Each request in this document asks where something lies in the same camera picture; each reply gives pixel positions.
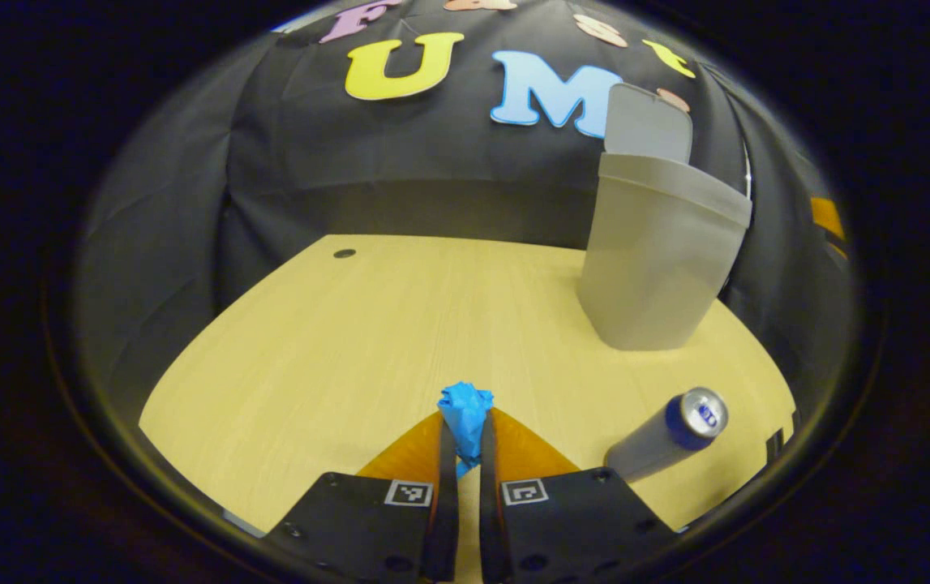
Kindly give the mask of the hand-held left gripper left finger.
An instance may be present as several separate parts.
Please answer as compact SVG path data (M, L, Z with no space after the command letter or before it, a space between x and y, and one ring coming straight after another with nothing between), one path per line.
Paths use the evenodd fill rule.
M428 415L354 474L324 472L267 545L331 583L441 583L460 536L455 437Z

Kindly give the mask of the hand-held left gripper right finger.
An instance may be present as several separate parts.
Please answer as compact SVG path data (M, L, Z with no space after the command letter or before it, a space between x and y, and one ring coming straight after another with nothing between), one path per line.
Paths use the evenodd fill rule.
M481 436L478 537L486 583L621 583L677 533L615 470L579 468L499 408Z

